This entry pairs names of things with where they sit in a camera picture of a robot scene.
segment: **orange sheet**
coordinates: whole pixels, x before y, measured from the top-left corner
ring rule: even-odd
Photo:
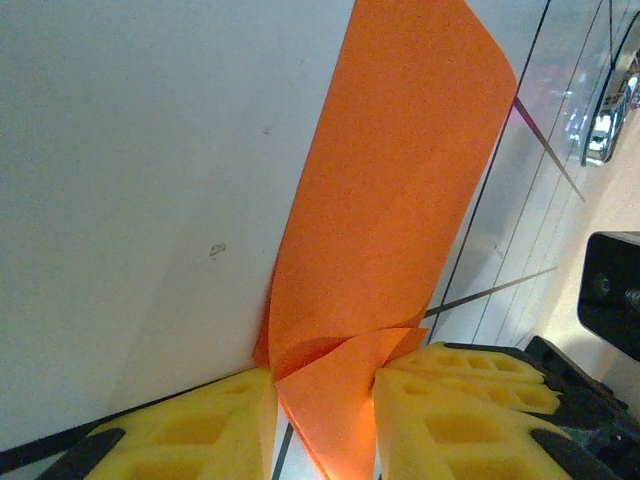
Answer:
[[[417,346],[395,328],[418,326],[514,93],[462,0],[356,1],[255,353],[328,478],[371,478],[363,386],[400,331]]]

